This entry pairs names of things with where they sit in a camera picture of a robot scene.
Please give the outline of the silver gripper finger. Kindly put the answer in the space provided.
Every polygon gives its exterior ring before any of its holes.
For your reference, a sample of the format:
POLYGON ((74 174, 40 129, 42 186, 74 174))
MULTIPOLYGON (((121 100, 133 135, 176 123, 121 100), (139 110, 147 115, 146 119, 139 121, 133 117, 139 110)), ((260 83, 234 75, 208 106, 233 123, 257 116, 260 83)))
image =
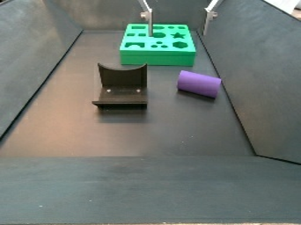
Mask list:
POLYGON ((224 0, 212 0, 210 3, 209 3, 209 6, 205 8, 206 18, 205 18, 202 35, 208 34, 209 22, 218 16, 218 13, 216 12, 216 9, 221 5, 222 1, 224 0))
POLYGON ((141 7, 142 7, 142 13, 141 17, 149 22, 149 35, 153 35, 153 9, 149 6, 149 3, 146 0, 138 0, 141 7))

